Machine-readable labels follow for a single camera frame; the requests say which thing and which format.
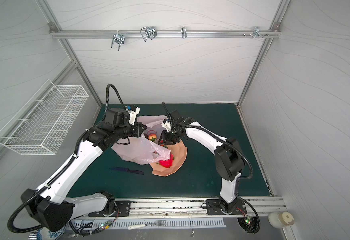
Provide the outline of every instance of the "black knife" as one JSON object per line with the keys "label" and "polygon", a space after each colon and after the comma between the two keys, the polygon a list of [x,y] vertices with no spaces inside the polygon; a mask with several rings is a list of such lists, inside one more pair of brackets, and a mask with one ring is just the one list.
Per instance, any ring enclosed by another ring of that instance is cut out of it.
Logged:
{"label": "black knife", "polygon": [[130,173],[136,173],[136,174],[141,174],[144,175],[144,172],[139,171],[139,170],[129,170],[126,167],[110,167],[110,170],[115,170],[115,171],[121,171],[121,172],[130,172]]}

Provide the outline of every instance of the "green table surface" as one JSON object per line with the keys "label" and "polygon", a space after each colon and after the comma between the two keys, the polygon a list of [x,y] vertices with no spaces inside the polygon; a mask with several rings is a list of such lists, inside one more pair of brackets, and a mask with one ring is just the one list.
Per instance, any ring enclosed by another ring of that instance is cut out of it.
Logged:
{"label": "green table surface", "polygon": [[[139,116],[165,115],[161,104],[136,104]],[[104,113],[103,105],[97,121]],[[109,108],[119,108],[110,104]],[[260,172],[246,132],[234,104],[167,104],[168,111],[178,110],[184,117],[192,117],[213,133],[235,137],[245,156],[254,168],[251,179],[239,183],[240,196],[267,196],[268,188]],[[116,198],[130,197],[214,197],[219,196],[221,177],[215,169],[213,154],[197,141],[183,140],[188,148],[187,158],[180,169],[167,177],[152,174],[149,164],[139,165],[122,160],[111,148],[99,156],[81,175],[68,193],[68,197],[80,197],[104,190]],[[111,167],[127,167],[140,170],[144,175],[110,170]],[[248,168],[242,175],[248,175]]]}

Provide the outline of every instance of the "white wire basket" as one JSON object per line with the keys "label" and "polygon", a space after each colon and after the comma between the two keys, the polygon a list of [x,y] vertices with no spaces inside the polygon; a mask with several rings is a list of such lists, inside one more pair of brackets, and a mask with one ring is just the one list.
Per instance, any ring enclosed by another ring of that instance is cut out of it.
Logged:
{"label": "white wire basket", "polygon": [[81,85],[48,80],[0,130],[0,144],[21,155],[55,155],[87,99]]}

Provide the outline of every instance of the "peach colored bowl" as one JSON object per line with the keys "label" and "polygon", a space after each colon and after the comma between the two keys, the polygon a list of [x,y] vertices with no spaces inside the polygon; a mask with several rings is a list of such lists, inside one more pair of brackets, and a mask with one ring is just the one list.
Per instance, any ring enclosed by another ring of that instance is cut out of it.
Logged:
{"label": "peach colored bowl", "polygon": [[186,160],[187,147],[184,146],[182,140],[180,140],[180,142],[175,145],[167,145],[167,147],[169,150],[171,150],[172,155],[175,157],[175,159],[172,162],[172,166],[169,168],[165,168],[162,165],[156,164],[155,162],[150,163],[153,175],[158,175],[162,177],[171,175],[177,170],[179,170],[179,168],[183,165],[184,161]]}

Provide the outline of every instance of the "pink translucent plastic bag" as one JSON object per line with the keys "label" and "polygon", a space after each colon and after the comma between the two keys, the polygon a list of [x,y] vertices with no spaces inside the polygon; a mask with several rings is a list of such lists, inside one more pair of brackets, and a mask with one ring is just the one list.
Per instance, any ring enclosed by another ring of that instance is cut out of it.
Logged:
{"label": "pink translucent plastic bag", "polygon": [[[166,116],[140,116],[137,122],[141,122],[147,126],[145,134],[153,130],[156,132],[158,141],[161,132],[164,128],[161,126]],[[140,165],[167,160],[170,157],[171,151],[154,142],[151,142],[142,134],[140,137],[129,137],[130,144],[118,145],[114,144],[111,148],[125,161],[135,162]],[[120,139],[118,143],[128,143],[128,139]]]}

